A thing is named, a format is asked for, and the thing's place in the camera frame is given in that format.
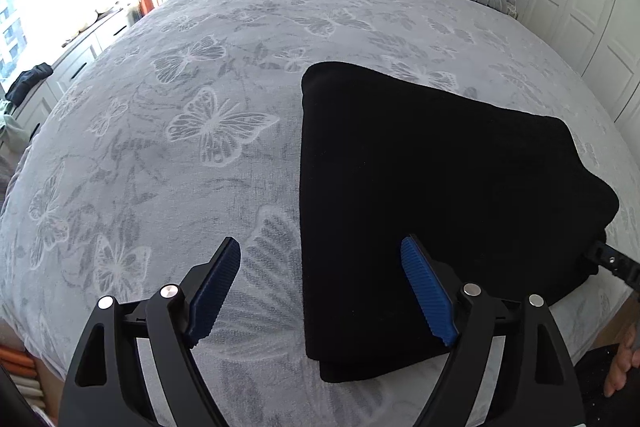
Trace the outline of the person's right hand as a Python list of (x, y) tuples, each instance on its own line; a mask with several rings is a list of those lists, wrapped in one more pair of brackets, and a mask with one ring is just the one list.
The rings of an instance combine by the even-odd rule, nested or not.
[(604, 382), (604, 395), (609, 398), (616, 391), (622, 390), (627, 382), (627, 373), (633, 367), (639, 367), (639, 334), (638, 326), (631, 325), (622, 342), (618, 346), (616, 355), (611, 363), (608, 376)]

